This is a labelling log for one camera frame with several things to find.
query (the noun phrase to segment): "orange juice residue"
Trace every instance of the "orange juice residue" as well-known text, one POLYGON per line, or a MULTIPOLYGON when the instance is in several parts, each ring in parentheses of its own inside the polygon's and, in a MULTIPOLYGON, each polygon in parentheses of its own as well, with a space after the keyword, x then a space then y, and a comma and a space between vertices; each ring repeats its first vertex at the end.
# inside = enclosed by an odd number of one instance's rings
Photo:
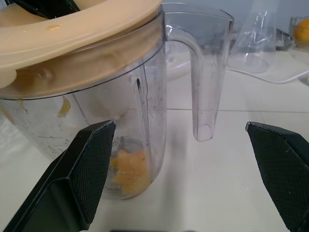
POLYGON ((61 27, 61 24, 50 25, 47 27, 47 30, 55 30, 60 27, 61 27))
POLYGON ((119 151, 118 158, 111 159, 111 167, 117 169, 113 182, 121 186, 123 194, 137 195, 150 186, 145 152, 119 151))
POLYGON ((70 109, 71 109, 71 104, 70 104, 69 100, 66 97, 64 97, 64 96, 62 97, 62 99, 63 99, 62 108, 58 112, 58 117, 59 118, 65 117, 68 114, 68 112, 70 111, 70 109))

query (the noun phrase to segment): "table surface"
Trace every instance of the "table surface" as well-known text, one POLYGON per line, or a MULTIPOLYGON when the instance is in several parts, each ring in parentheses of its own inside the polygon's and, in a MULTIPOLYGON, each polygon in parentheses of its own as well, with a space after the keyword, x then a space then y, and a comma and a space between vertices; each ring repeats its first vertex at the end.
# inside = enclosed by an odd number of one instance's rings
MULTIPOLYGON (((265 74, 274 80, 309 70, 282 52, 275 67, 265 74)), ((298 80, 274 85, 227 72, 215 137, 198 143, 188 73, 169 77, 167 147, 158 178, 134 199, 102 200, 90 231, 286 232, 262 183, 245 126, 248 121, 271 124, 309 141, 309 86, 298 80)), ((1 230, 49 161, 7 120, 0 119, 0 131, 1 230)))

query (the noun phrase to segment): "clear plastic pitcher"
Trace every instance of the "clear plastic pitcher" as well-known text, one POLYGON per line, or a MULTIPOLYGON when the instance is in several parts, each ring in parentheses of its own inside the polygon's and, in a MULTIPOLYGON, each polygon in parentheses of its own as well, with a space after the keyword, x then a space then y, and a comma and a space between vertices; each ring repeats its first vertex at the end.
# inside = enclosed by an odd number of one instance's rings
POLYGON ((0 108, 55 159, 81 129, 114 120, 103 197, 134 197, 158 176, 165 152, 165 42, 191 53, 193 131, 213 137, 233 18, 197 4, 164 3, 136 29, 17 71, 0 108))

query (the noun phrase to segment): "plastic lid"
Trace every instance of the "plastic lid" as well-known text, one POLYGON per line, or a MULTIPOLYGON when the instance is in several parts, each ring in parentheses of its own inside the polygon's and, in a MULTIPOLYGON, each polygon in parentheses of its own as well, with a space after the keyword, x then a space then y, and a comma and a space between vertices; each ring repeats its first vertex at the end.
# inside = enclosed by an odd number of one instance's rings
POLYGON ((31 15, 17 5, 1 10, 0 88, 15 80, 17 69, 133 30, 161 4, 161 0, 75 2, 80 12, 52 20, 31 15))

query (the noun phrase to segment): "black object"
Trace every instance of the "black object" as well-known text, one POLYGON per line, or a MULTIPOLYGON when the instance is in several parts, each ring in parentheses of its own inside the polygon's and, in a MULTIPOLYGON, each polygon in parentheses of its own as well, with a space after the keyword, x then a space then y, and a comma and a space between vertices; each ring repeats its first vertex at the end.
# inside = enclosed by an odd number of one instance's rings
POLYGON ((286 227, 309 231, 309 143, 299 134, 249 122, 247 132, 263 183, 286 227))
POLYGON ((78 12, 80 9, 73 0, 6 0, 7 4, 16 4, 31 14, 53 19, 78 12))
POLYGON ((107 178, 113 121, 80 131, 46 170, 4 232, 79 232, 93 222, 107 178))

